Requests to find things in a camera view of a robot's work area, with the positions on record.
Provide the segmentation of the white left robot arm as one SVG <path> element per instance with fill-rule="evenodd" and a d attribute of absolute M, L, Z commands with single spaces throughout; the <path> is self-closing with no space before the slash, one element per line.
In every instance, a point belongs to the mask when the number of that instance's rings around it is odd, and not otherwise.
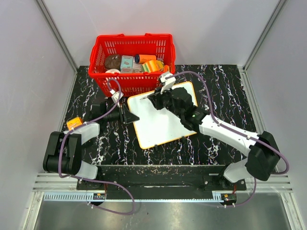
<path fill-rule="evenodd" d="M 129 124 L 140 118 L 129 111 L 125 104 L 119 105 L 102 119 L 72 132 L 66 139 L 61 161 L 61 173 L 87 179 L 87 184 L 93 189 L 100 189 L 104 184 L 103 176 L 98 174 L 98 167 L 82 161 L 82 148 L 91 139 L 97 137 L 103 130 L 103 125 L 112 121 Z M 49 173 L 58 173 L 59 154 L 63 138 L 68 132 L 54 131 L 50 134 L 43 169 Z"/>

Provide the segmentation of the yellow framed whiteboard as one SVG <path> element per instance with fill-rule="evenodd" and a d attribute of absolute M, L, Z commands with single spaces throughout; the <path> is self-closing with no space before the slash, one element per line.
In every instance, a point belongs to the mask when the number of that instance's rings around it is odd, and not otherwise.
<path fill-rule="evenodd" d="M 133 122 L 141 149 L 149 149 L 170 141 L 196 134 L 181 124 L 180 119 L 165 108 L 156 110 L 145 97 L 152 91 L 131 96 L 127 100 L 130 112 L 139 117 Z"/>

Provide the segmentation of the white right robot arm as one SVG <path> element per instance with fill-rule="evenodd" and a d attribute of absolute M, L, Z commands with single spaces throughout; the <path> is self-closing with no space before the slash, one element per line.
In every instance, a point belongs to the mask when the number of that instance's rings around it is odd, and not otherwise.
<path fill-rule="evenodd" d="M 194 105 L 192 96 L 182 87 L 164 92 L 158 87 L 147 98 L 156 110 L 166 109 L 178 117 L 187 130 L 218 139 L 245 155 L 245 159 L 222 170 L 218 178 L 222 189 L 228 190 L 236 182 L 251 177 L 267 181 L 273 174 L 280 156 L 271 133 L 249 132 L 219 120 Z"/>

